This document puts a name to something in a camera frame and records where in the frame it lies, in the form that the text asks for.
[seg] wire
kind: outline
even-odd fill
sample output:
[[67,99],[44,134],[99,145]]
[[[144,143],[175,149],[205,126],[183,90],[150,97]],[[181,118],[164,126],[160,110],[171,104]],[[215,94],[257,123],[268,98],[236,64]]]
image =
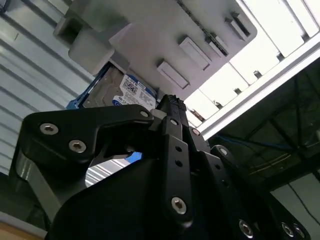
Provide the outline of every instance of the wire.
[[311,148],[311,147],[313,147],[314,145],[317,145],[317,144],[319,144],[319,143],[320,143],[320,141],[317,141],[317,142],[315,142],[315,143],[313,143],[313,144],[310,144],[310,145],[306,146],[306,148]]
[[[260,158],[262,158],[264,161],[266,161],[266,163],[268,163],[268,161],[267,161],[264,157],[262,157],[262,156],[260,155],[260,153],[258,153],[256,150],[254,150],[252,147],[248,146],[247,144],[245,144],[245,143],[243,143],[243,142],[236,142],[236,141],[233,141],[233,140],[229,140],[229,139],[224,138],[224,137],[219,136],[219,135],[217,135],[217,137],[219,137],[219,138],[221,138],[222,140],[224,140],[224,141],[226,141],[226,142],[229,142],[229,143],[246,146],[247,148],[251,149],[254,153],[256,153]],[[312,144],[312,145],[310,145],[310,146],[307,146],[307,148],[308,148],[308,147],[310,148],[310,147],[312,147],[313,145],[316,145],[316,144],[318,144],[318,143],[320,143],[320,142],[316,142],[316,143],[314,143],[314,144]],[[279,160],[279,161],[276,162],[276,163],[270,164],[270,166],[268,166],[267,168],[273,167],[275,164],[286,160],[286,159],[289,158],[290,156],[291,156],[291,154],[289,154],[288,156],[286,156],[285,158]],[[291,188],[291,190],[293,191],[293,193],[296,195],[296,197],[298,198],[298,200],[299,200],[300,203],[302,204],[302,206],[303,206],[303,208],[305,209],[305,211],[309,214],[309,216],[320,226],[320,222],[319,222],[318,219],[316,219],[316,217],[309,211],[308,207],[306,206],[306,204],[304,203],[304,201],[301,199],[301,197],[299,196],[299,194],[296,192],[296,190],[291,186],[290,183],[288,183],[287,185]]]
[[[221,138],[221,139],[223,139],[225,141],[233,141],[233,142],[237,142],[237,143],[240,143],[240,144],[246,144],[246,143],[242,142],[241,140],[234,140],[234,139],[230,139],[230,138],[227,138],[227,137],[222,137],[220,135],[217,135],[217,137],[219,137],[219,138]],[[271,146],[271,147],[283,148],[283,149],[292,149],[292,147],[290,147],[290,146],[271,143],[271,142],[261,142],[261,144],[264,144],[264,145],[267,145],[267,146]]]
[[277,160],[282,159],[283,157],[287,157],[288,155],[290,155],[290,153],[285,153],[285,154],[283,154],[281,156],[276,157],[273,160],[270,160],[269,162],[261,163],[261,164],[257,165],[257,167],[262,167],[262,166],[265,166],[265,165],[272,164],[272,163],[276,162]]
[[312,215],[312,213],[309,211],[308,207],[306,206],[306,204],[304,203],[304,201],[301,199],[301,197],[299,196],[299,194],[296,192],[296,190],[291,186],[290,183],[287,184],[289,186],[289,188],[291,188],[291,190],[293,191],[293,193],[296,195],[296,197],[299,199],[300,203],[302,204],[302,206],[304,207],[305,211],[310,215],[310,217],[320,226],[320,222],[318,219],[316,219],[316,217],[314,215]]
[[286,159],[288,159],[288,158],[290,158],[290,157],[291,157],[291,154],[289,154],[288,156],[286,156],[286,157],[284,157],[284,158],[280,159],[279,161],[276,161],[276,162],[270,163],[270,165],[269,165],[269,166],[265,166],[265,167],[260,168],[260,169],[258,169],[258,170],[256,170],[256,171],[253,171],[253,172],[251,172],[249,175],[252,175],[252,174],[258,173],[258,172],[260,172],[260,171],[263,171],[263,170],[269,169],[269,168],[273,167],[274,165],[276,165],[276,164],[278,164],[278,163],[281,163],[282,161],[284,161],[284,160],[286,160]]
[[[263,159],[263,161],[264,162],[268,162],[268,160],[267,159],[265,159],[262,155],[261,155],[261,153],[259,153],[259,152],[257,152],[255,149],[253,149],[251,146],[249,146],[249,145],[247,145],[246,143],[244,143],[244,142],[238,142],[238,141],[235,141],[235,140],[230,140],[230,139],[227,139],[227,138],[225,138],[225,137],[223,137],[223,136],[219,136],[219,135],[216,135],[216,137],[218,137],[218,138],[220,138],[220,139],[222,139],[222,140],[224,140],[224,141],[226,141],[226,142],[228,142],[228,143],[231,143],[231,144],[236,144],[236,145],[240,145],[240,146],[245,146],[245,147],[247,147],[248,149],[250,149],[251,151],[253,151],[258,157],[260,157],[261,159]],[[266,179],[267,177],[265,177],[265,176],[263,176],[262,174],[259,174],[262,178],[264,178],[264,179]]]

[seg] black metal bracket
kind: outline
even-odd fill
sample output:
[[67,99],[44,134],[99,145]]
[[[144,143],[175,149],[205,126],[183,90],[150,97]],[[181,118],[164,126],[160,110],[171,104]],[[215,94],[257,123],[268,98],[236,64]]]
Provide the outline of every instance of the black metal bracket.
[[[24,173],[45,174],[44,185],[68,195],[53,213],[46,240],[300,240],[294,224],[310,239],[275,198],[246,179],[225,147],[210,154],[200,132],[189,127],[183,101],[166,95],[157,110],[165,113],[158,127],[138,105],[41,112],[23,121],[10,174],[17,174],[16,166],[27,170],[20,176],[42,206],[48,202]],[[90,164],[127,149],[142,152],[143,159],[74,190]],[[55,179],[64,186],[54,188]]]

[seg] blue cable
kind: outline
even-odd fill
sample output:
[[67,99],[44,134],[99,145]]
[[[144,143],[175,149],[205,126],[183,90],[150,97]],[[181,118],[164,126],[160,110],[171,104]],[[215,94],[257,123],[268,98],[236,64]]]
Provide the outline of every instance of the blue cable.
[[[216,135],[218,138],[232,143],[232,144],[238,144],[238,145],[242,145],[242,146],[247,146],[247,143],[241,142],[241,141],[237,141],[237,140],[233,140],[233,139],[228,139],[226,137],[220,136],[220,135]],[[280,145],[280,144],[274,144],[274,143],[269,143],[269,142],[261,142],[262,144],[268,145],[268,146],[273,146],[273,147],[278,147],[278,148],[282,148],[282,149],[292,149],[290,146],[286,146],[286,145]]]

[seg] screw head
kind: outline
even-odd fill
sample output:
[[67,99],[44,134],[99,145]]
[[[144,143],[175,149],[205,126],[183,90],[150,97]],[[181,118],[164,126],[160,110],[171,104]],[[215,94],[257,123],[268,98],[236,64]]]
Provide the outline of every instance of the screw head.
[[145,112],[145,111],[141,111],[140,114],[142,116],[144,116],[145,118],[149,117],[149,114],[147,112]]
[[171,122],[173,125],[176,125],[176,126],[178,125],[178,122],[177,122],[176,120],[172,119],[172,118],[171,118],[170,122]]
[[294,229],[303,239],[306,237],[305,233],[301,230],[301,228],[297,224],[294,224]]
[[192,129],[192,132],[195,134],[195,135],[197,135],[197,136],[199,136],[200,135],[200,132],[197,130],[197,129]]
[[59,128],[53,123],[43,123],[40,125],[40,131],[45,135],[55,135],[59,132]]
[[252,239],[254,237],[254,232],[244,220],[239,220],[239,228],[248,239]]
[[171,199],[172,208],[177,212],[177,214],[185,214],[187,212],[186,203],[180,197],[173,197]]
[[294,232],[291,230],[291,228],[285,224],[284,222],[281,223],[283,231],[291,238],[294,237]]
[[72,140],[69,142],[69,148],[71,151],[81,154],[87,149],[87,146],[81,140]]
[[222,153],[223,155],[225,155],[225,156],[228,155],[228,152],[227,152],[225,149],[220,148],[219,150],[221,151],[221,153]]

